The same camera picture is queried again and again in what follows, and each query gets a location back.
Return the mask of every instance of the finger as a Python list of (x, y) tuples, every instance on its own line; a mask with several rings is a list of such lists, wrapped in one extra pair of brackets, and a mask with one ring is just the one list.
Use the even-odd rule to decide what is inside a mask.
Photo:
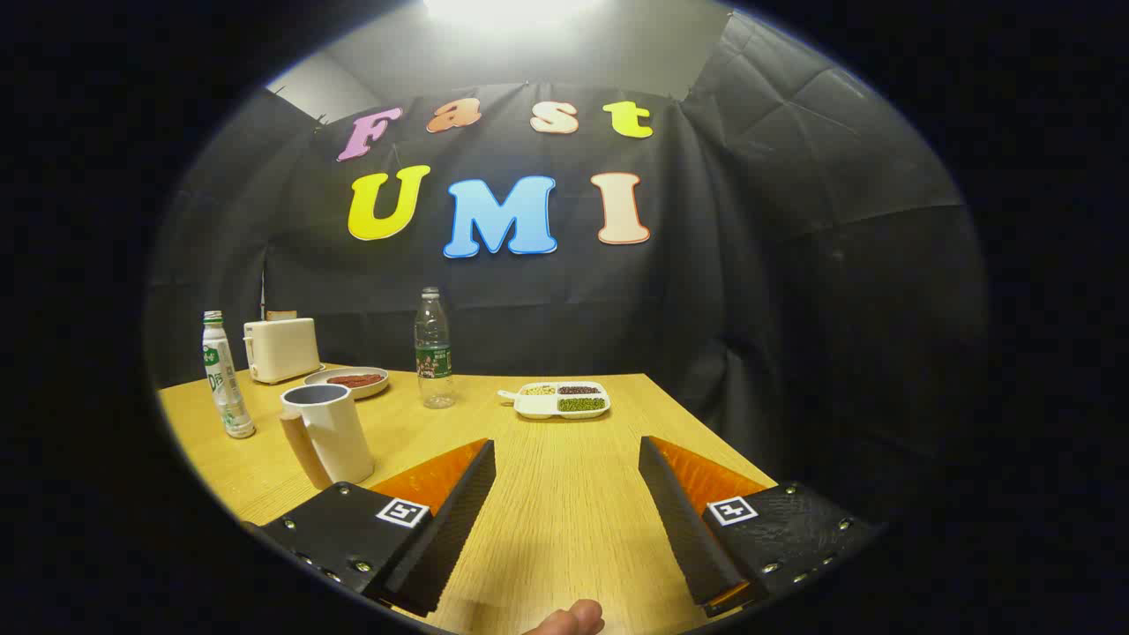
[(576, 616), (569, 611), (557, 609), (549, 614), (549, 617), (540, 626), (524, 635), (578, 635), (579, 633), (580, 623)]
[(596, 633), (594, 630), (596, 624), (599, 621), (601, 616), (604, 615), (604, 608), (595, 600), (577, 600), (568, 612), (576, 616), (579, 623), (578, 633), (580, 635), (593, 635)]

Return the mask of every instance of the green bottle label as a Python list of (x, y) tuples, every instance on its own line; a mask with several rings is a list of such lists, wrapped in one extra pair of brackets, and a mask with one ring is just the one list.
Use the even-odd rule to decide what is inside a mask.
[(415, 374), (429, 380), (450, 375), (450, 347), (437, 346), (415, 349)]

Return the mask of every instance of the wooden handle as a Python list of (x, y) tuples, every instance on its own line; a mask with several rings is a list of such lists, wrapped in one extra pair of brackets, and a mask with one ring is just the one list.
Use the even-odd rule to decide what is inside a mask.
[(282, 424), (282, 432), (286, 440), (290, 442), (290, 450), (294, 450), (298, 463), (306, 471), (309, 481), (318, 489), (325, 489), (333, 485), (330, 475), (325, 472), (322, 460), (317, 458), (314, 444), (309, 441), (309, 433), (306, 432), (306, 424), (301, 420), (301, 415), (297, 412), (282, 412), (279, 415), (279, 423)]

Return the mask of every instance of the blue letter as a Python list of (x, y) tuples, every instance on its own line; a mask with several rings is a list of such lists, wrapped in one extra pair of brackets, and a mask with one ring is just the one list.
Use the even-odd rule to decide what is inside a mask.
[(447, 189), (455, 197), (455, 223), (450, 242), (443, 247), (447, 258), (470, 258), (479, 253), (471, 224), (479, 228), (479, 236), (490, 253), (498, 253), (510, 225), (517, 224), (514, 238), (507, 245), (514, 253), (552, 253), (557, 241), (549, 235), (549, 190), (557, 182), (548, 176), (526, 176), (518, 180), (498, 205), (490, 188), (480, 179), (460, 181)]

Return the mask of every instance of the white toaster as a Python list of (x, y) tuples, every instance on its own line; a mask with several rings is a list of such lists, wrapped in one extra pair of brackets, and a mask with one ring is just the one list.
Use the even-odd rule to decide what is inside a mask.
[(313, 318), (247, 322), (243, 325), (251, 379), (273, 384), (322, 366)]

